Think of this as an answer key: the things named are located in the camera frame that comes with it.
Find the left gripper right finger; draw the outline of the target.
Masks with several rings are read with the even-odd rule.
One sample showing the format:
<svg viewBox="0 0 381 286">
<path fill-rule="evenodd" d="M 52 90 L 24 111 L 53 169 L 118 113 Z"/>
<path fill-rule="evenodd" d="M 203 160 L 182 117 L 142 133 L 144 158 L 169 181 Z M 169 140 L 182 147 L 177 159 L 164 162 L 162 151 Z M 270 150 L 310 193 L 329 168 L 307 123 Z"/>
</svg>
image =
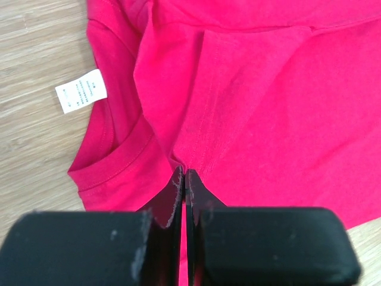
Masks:
<svg viewBox="0 0 381 286">
<path fill-rule="evenodd" d="M 229 207 L 185 174 L 189 285 L 355 285 L 361 265 L 321 207 Z"/>
</svg>

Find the red t shirt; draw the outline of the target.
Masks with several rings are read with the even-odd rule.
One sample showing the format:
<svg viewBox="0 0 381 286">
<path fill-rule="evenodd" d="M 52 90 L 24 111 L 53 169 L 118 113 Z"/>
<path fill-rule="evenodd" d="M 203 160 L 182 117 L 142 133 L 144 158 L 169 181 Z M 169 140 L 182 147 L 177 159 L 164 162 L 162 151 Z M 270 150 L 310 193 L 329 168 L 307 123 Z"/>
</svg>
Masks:
<svg viewBox="0 0 381 286">
<path fill-rule="evenodd" d="M 68 173 L 136 210 L 176 166 L 237 206 L 380 216 L 379 1 L 89 1 L 107 89 Z"/>
</svg>

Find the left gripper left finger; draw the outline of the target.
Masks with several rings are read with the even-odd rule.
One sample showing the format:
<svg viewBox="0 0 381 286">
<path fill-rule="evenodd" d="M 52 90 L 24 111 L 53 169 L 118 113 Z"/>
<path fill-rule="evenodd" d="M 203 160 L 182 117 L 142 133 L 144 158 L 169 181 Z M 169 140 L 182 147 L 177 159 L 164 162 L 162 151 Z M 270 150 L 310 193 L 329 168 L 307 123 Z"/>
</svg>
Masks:
<svg viewBox="0 0 381 286">
<path fill-rule="evenodd" d="M 182 168 L 135 212 L 30 212 L 1 246 L 2 285 L 177 285 Z"/>
</svg>

